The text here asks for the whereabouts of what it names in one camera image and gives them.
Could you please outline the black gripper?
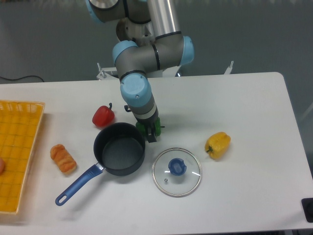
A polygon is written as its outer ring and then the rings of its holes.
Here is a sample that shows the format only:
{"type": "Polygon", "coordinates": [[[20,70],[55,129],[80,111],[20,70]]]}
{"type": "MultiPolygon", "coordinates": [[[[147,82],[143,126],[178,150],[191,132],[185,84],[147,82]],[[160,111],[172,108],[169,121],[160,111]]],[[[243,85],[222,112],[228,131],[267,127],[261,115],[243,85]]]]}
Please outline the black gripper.
{"type": "MultiPolygon", "coordinates": [[[[155,122],[156,122],[157,118],[158,118],[157,115],[153,115],[152,117],[149,117],[149,118],[146,118],[146,119],[142,119],[142,118],[136,117],[136,120],[137,120],[137,122],[143,124],[144,127],[152,126],[154,128],[154,130],[155,130],[155,122]]],[[[148,129],[147,130],[146,138],[147,138],[147,141],[149,143],[157,142],[157,137],[156,137],[156,134],[155,134],[154,130],[153,129],[148,129]]]]}

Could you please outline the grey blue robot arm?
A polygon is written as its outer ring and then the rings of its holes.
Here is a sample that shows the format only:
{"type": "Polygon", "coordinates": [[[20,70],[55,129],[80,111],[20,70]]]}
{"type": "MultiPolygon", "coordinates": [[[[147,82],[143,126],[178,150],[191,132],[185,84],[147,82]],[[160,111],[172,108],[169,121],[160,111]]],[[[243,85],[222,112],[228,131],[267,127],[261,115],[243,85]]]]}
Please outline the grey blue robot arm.
{"type": "Polygon", "coordinates": [[[181,33],[172,0],[88,0],[91,15],[118,21],[112,50],[121,95],[148,142],[159,136],[158,109],[148,74],[191,63],[194,45],[181,33]]]}

